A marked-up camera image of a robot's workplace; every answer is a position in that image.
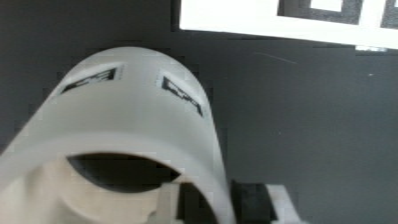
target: white card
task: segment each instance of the white card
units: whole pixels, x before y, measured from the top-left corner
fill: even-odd
[[[311,8],[341,12],[343,0],[311,0]]]

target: circular opening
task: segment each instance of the circular opening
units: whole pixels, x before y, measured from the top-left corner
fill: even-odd
[[[126,154],[85,154],[69,157],[67,161],[90,183],[121,193],[154,190],[179,176],[162,163]]]

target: white cylindrical object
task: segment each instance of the white cylindrical object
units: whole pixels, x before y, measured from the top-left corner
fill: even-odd
[[[50,94],[0,156],[0,220],[12,214],[3,214],[2,209],[14,209],[5,208],[7,205],[18,207],[7,204],[7,200],[32,199],[30,190],[18,189],[18,186],[27,186],[27,183],[37,186],[39,177],[53,175],[51,194],[57,196],[57,188],[69,178],[62,159],[101,152],[135,155],[165,164],[194,183],[218,224],[234,224],[204,90],[179,62],[144,48],[114,48],[94,54],[69,71]],[[21,179],[43,164],[48,164],[48,168]],[[85,190],[78,195],[83,200],[83,192],[92,192],[96,187],[82,188]],[[112,195],[110,198],[122,200],[124,194]],[[78,210],[69,211],[73,208],[64,209],[73,207],[64,205],[66,200],[62,198],[57,202],[57,212],[83,216]],[[83,220],[85,223],[99,223],[92,221],[96,217],[83,217]],[[9,217],[5,221],[7,224],[23,223],[18,217]]]

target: black printed label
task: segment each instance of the black printed label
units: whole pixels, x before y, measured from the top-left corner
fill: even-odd
[[[87,84],[94,84],[110,81],[114,79],[115,79],[115,68],[106,70],[105,72],[99,72],[98,74],[78,80],[74,83],[71,83],[66,86],[62,93],[67,92],[71,89],[85,86]]]
[[[195,100],[192,99],[192,97],[188,96],[188,94],[179,89],[179,87],[176,86],[176,84],[172,83],[172,81],[169,80],[165,76],[163,76],[163,82],[162,82],[162,89],[167,90],[174,94],[174,96],[194,105],[197,113],[202,117],[201,104],[195,102]]]

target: dark background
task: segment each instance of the dark background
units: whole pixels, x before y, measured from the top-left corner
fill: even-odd
[[[167,0],[0,2],[0,144],[59,80],[117,46],[167,53],[206,87],[229,178],[284,184],[311,223],[398,223],[396,52],[174,30]]]

